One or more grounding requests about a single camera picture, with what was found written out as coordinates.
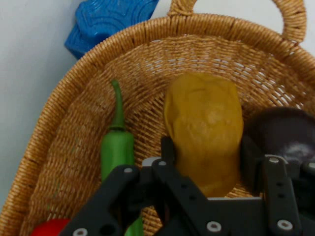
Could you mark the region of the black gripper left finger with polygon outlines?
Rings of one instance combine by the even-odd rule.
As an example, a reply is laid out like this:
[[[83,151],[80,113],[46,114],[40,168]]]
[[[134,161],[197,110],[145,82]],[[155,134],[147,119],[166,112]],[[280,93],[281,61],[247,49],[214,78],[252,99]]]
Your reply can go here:
[[[122,236],[143,208],[154,206],[162,228],[158,236],[207,236],[207,199],[175,168],[176,152],[170,137],[161,139],[161,160],[137,170],[122,165],[60,233],[73,236]]]

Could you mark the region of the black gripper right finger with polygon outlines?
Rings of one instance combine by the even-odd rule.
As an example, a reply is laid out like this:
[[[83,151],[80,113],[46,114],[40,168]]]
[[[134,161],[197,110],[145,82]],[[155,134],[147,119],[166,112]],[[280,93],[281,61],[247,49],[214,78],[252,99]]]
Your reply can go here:
[[[249,208],[253,236],[313,236],[315,234],[315,176],[303,168],[298,178],[288,172],[288,163],[265,155],[248,136],[241,142],[242,181],[258,198],[260,209]]]

